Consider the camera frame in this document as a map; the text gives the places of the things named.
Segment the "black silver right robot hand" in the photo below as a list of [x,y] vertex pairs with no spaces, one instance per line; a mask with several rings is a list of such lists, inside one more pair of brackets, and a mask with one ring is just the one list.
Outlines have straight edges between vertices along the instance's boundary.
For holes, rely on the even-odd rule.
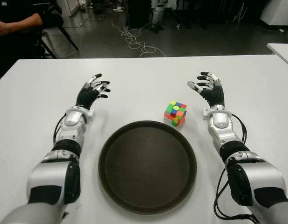
[[197,80],[203,81],[195,83],[188,81],[187,85],[197,92],[210,107],[221,105],[225,106],[224,91],[220,79],[212,72],[203,71]]

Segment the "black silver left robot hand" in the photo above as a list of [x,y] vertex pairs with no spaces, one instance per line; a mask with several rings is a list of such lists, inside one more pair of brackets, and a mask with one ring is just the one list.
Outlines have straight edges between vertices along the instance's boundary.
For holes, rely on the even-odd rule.
[[102,76],[101,73],[92,76],[81,88],[76,99],[76,106],[81,106],[89,110],[98,98],[107,98],[103,92],[110,92],[108,85],[110,81],[97,81]]

